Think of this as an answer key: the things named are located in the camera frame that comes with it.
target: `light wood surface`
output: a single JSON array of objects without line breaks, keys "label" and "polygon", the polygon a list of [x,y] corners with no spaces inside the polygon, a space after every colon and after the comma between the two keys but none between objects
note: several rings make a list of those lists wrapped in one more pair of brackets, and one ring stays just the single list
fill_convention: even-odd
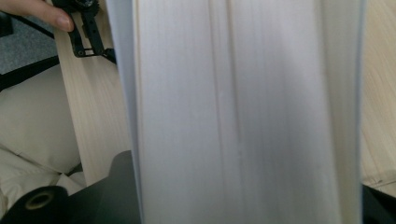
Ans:
[{"label": "light wood surface", "polygon": [[396,2],[369,0],[362,99],[362,182],[396,196]]},{"label": "light wood surface", "polygon": [[[110,48],[106,5],[104,1],[100,4],[95,19],[105,48]],[[74,19],[80,28],[77,13]],[[55,31],[55,37],[81,162],[90,185],[108,175],[116,154],[131,149],[120,77],[117,66],[105,58],[76,58],[67,33]]]}]

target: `thick book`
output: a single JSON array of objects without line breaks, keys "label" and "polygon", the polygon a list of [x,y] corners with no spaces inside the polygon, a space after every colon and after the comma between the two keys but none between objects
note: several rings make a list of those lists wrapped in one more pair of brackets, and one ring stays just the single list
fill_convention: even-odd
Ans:
[{"label": "thick book", "polygon": [[107,1],[145,223],[361,223],[363,1]]}]

